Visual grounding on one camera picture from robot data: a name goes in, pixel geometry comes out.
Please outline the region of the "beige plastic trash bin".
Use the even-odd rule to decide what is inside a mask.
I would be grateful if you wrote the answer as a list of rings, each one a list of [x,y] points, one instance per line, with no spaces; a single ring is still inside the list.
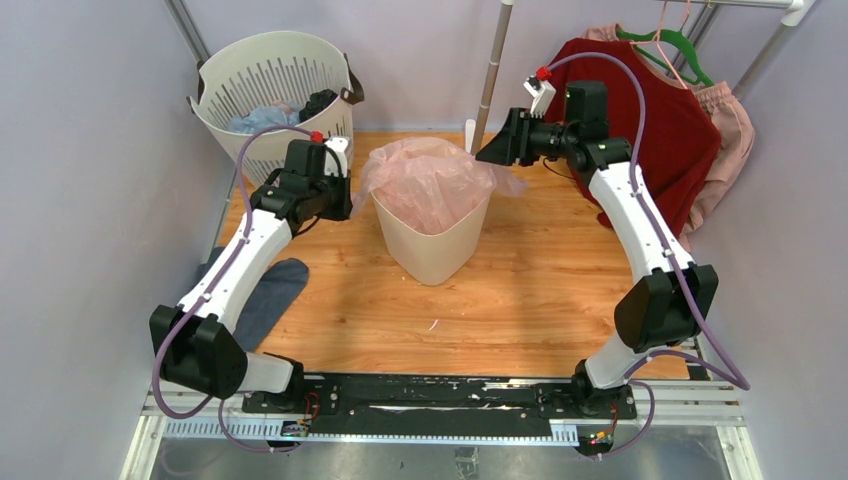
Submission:
[[[443,233],[420,233],[399,220],[371,194],[391,257],[419,283],[437,286],[450,279],[477,250],[491,197]]]

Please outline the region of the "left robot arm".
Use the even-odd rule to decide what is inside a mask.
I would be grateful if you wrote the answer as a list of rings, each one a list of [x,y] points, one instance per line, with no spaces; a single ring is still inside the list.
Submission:
[[[149,325],[153,389],[164,381],[209,398],[265,392],[283,413],[306,400],[304,367],[245,350],[234,333],[246,303],[276,256],[317,220],[345,221],[352,210],[350,140],[289,142],[284,164],[246,202],[236,233],[201,280],[174,306],[158,306]]]

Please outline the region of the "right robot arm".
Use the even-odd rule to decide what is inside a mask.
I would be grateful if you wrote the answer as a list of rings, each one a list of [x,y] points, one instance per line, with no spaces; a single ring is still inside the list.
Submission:
[[[697,336],[718,286],[710,265],[698,265],[662,221],[633,149],[609,133],[607,89],[578,81],[566,90],[566,120],[543,115],[555,90],[546,80],[524,83],[530,107],[510,110],[501,131],[476,155],[496,165],[531,166],[540,158],[564,159],[607,215],[627,256],[633,286],[614,310],[615,333],[572,376],[571,403],[596,417],[619,393],[637,364]]]

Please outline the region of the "pink plastic trash bag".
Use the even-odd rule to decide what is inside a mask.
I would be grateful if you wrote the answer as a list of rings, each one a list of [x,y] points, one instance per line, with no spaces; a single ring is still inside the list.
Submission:
[[[373,197],[414,231],[446,232],[494,193],[517,197],[527,183],[436,137],[408,137],[369,153],[353,195],[354,215]]]

